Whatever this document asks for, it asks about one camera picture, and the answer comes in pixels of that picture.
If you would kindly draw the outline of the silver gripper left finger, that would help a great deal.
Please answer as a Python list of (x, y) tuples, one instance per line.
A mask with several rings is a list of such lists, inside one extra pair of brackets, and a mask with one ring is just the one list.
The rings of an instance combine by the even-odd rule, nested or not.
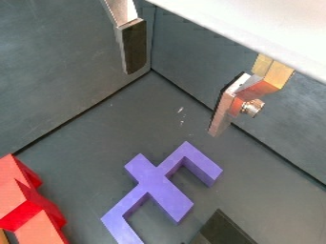
[(147, 64), (147, 21), (138, 15), (134, 0), (100, 1), (115, 26), (123, 71), (131, 74)]

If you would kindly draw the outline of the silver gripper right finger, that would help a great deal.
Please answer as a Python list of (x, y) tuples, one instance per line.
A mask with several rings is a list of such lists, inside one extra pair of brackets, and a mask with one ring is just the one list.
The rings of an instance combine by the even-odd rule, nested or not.
[(239, 114), (258, 115), (265, 106), (259, 99), (284, 88), (294, 69), (261, 53), (251, 72), (242, 72), (221, 90), (207, 130), (211, 136), (225, 131)]

